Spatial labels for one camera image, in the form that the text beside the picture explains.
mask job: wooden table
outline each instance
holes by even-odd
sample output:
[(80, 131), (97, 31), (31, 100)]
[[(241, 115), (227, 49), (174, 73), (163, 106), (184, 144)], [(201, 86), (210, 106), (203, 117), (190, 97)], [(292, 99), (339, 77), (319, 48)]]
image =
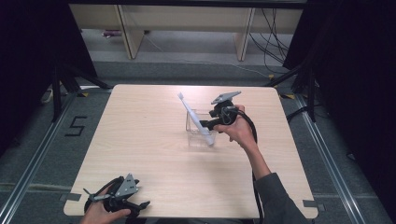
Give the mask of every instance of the wooden table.
[(132, 173), (139, 179), (133, 203), (151, 201), (141, 217), (256, 218), (251, 168), (243, 149), (218, 133), (213, 147), (189, 147), (186, 109), (177, 94), (196, 109), (211, 110), (219, 94), (244, 105), (254, 121), (259, 147), (305, 217), (318, 215), (303, 206), (313, 200), (277, 92), (272, 88), (218, 86), (118, 85), (114, 88), (64, 212), (82, 216), (88, 195), (111, 179)]

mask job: human hand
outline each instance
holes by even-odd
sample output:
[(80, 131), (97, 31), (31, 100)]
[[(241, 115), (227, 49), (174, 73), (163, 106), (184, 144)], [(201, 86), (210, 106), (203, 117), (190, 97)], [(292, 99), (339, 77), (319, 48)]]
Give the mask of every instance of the human hand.
[[(99, 195), (105, 195), (109, 187), (100, 192)], [(131, 214), (129, 209), (121, 209), (114, 213), (106, 211), (103, 201), (92, 202), (90, 207), (87, 209), (84, 217), (80, 224), (109, 224), (119, 218), (126, 217)]]
[[(238, 110), (245, 113), (245, 107), (242, 105), (235, 106)], [(230, 142), (236, 141), (243, 149), (249, 149), (256, 146), (253, 133), (248, 122), (238, 115), (231, 125), (216, 125), (213, 130), (227, 133), (230, 136)]]

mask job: gray carpet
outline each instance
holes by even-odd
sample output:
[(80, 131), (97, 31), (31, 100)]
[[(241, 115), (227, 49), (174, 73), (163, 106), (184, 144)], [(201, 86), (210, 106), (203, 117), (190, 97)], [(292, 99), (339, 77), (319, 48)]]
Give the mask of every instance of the gray carpet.
[[(110, 85), (132, 83), (260, 86), (269, 81), (266, 76), (273, 74), (265, 66), (244, 66), (241, 69), (231, 65), (197, 63), (94, 63), (94, 65), (100, 79)], [(261, 74), (246, 69), (259, 71)], [(270, 69), (277, 72), (286, 71), (280, 67), (270, 67)], [(81, 85), (91, 85), (80, 78), (78, 81)], [(292, 78), (281, 83), (277, 90), (282, 94), (290, 93), (291, 84)], [(102, 91), (91, 91), (87, 97), (77, 97), (74, 100), (11, 223), (78, 223), (79, 217), (68, 217), (63, 213), (64, 202), (60, 201), (60, 197), (69, 192), (74, 183), (109, 95), (110, 93)], [(281, 103), (285, 115), (298, 108), (295, 100), (292, 99), (281, 99)], [(19, 180), (27, 162), (39, 146), (50, 126), (51, 113), (51, 104), (38, 107), (24, 132), (19, 136), (21, 144), (10, 148), (0, 159), (1, 203), (5, 201), (10, 193), (10, 186)], [(85, 128), (80, 136), (67, 136), (78, 132), (70, 128), (75, 116), (86, 117), (78, 119), (76, 123)], [(391, 223), (359, 166), (346, 157), (347, 147), (324, 107), (316, 108), (316, 118), (317, 125), (350, 190), (356, 197), (367, 223)], [(301, 115), (291, 121), (290, 129), (315, 200), (325, 208), (319, 211), (315, 222), (350, 223), (346, 209)]]

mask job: hand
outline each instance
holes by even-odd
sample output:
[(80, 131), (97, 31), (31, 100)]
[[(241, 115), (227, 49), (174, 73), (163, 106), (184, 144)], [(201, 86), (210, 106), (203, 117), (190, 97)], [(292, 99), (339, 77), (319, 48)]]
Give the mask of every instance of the hand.
[[(245, 113), (244, 106), (236, 105), (236, 108)], [(243, 149), (248, 149), (256, 145), (250, 125), (240, 115), (236, 117), (236, 120), (233, 124), (219, 124), (213, 127), (213, 130), (227, 133), (230, 136), (230, 142), (236, 141)]]
[[(100, 192), (99, 195), (104, 195), (108, 188)], [(130, 213), (131, 210), (129, 209), (121, 209), (117, 212), (109, 213), (106, 211), (103, 201), (99, 201), (91, 203), (80, 224), (109, 224), (119, 218), (128, 216)]]

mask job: transparent box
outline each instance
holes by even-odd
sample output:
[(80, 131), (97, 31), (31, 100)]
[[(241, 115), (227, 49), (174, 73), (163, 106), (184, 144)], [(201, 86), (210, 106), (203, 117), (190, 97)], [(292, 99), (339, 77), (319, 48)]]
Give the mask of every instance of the transparent box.
[[(212, 120), (209, 115), (209, 111), (193, 109), (195, 114), (198, 116), (199, 120)], [(192, 121), (189, 112), (187, 112), (186, 118), (186, 131), (189, 139), (189, 147), (211, 147), (207, 142), (205, 137), (199, 132), (197, 126)], [(216, 131), (209, 131), (213, 140), (216, 140)]]

